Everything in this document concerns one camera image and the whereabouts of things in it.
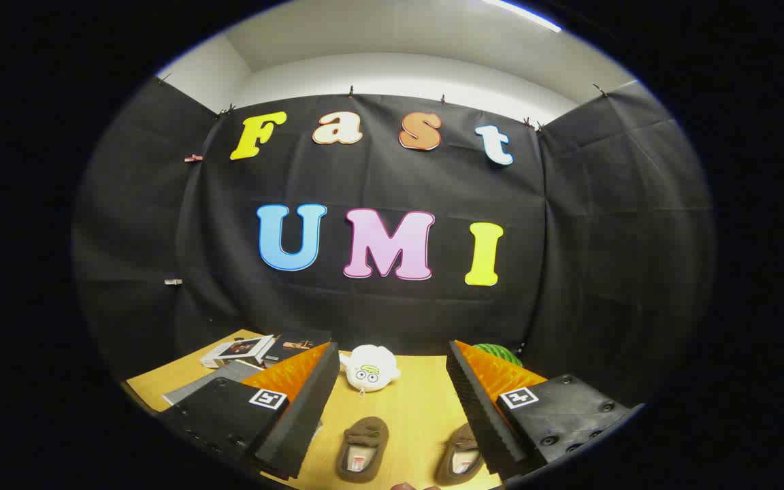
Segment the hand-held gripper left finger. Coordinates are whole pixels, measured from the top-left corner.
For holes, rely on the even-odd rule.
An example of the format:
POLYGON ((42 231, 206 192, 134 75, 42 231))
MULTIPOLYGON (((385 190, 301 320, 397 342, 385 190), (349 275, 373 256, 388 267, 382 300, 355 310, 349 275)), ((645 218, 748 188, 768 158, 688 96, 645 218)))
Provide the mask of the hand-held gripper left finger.
POLYGON ((340 369, 324 342, 244 380, 218 376, 157 416, 199 452, 243 472, 296 478, 340 369))

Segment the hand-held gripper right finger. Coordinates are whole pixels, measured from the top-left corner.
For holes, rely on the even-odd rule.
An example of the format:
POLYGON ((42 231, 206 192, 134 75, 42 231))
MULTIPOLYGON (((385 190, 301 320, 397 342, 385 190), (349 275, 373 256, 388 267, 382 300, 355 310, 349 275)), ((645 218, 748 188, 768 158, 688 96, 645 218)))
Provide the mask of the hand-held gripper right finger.
POLYGON ((644 408, 572 374, 543 378, 464 342, 448 347, 446 370, 476 445, 504 482, 566 464, 644 408))

